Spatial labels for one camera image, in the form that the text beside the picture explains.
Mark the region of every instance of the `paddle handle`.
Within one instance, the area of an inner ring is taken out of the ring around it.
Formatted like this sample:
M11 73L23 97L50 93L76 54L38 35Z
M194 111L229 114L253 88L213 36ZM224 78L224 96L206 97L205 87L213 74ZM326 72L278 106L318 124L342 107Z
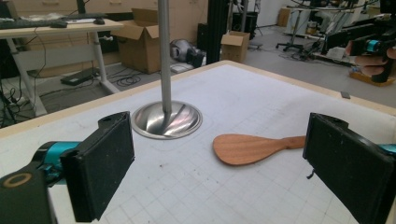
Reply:
M302 148L305 146L305 136L282 138L282 142L286 146L285 149Z

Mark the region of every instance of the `keyboard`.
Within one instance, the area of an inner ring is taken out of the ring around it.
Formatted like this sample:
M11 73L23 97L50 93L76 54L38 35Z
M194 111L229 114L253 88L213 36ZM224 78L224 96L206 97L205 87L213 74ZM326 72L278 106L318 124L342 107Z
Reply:
M35 27L49 27L52 24L65 21L76 21L86 19L97 19L106 17L105 13L84 13L84 14L73 14L65 16L59 20L48 20L48 21L28 21L28 20L15 20L15 21L2 21L0 22L0 30L7 29L20 29L20 28L35 28Z

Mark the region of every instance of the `white table surface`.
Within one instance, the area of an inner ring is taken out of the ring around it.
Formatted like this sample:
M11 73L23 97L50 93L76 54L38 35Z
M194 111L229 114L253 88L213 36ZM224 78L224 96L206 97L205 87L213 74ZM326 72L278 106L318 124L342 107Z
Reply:
M202 126L175 140L134 133L135 161L98 223L357 223L314 176L303 150L284 150L248 166L220 162L223 133L282 138L305 135L309 113L343 119L375 143L394 143L393 108L339 93L308 90L265 71L220 62L173 77L172 98L196 106ZM82 141L97 120L161 100L159 82L0 130L0 176L27 164L48 141ZM352 102L364 103L364 106ZM59 223L74 223L66 186L49 190Z

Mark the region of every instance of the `cardboard box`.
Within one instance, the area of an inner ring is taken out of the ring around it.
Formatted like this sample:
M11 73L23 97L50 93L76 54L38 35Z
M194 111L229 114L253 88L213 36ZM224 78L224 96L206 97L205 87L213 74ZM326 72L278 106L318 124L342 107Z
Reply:
M282 7L277 15L277 26L286 27L288 25L290 8Z
M242 63L248 51L249 33L231 31L221 39L221 59Z
M157 10L132 8L133 21L115 31L119 41L120 60L126 67L151 74L161 70L160 34Z

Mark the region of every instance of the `paddle blade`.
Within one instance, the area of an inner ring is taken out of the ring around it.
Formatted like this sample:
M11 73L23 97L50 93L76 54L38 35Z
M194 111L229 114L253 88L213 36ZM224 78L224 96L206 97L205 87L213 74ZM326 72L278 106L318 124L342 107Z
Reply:
M305 136L271 139L245 134L223 134L213 140L213 149L221 161L246 165L261 161L282 149L304 147Z

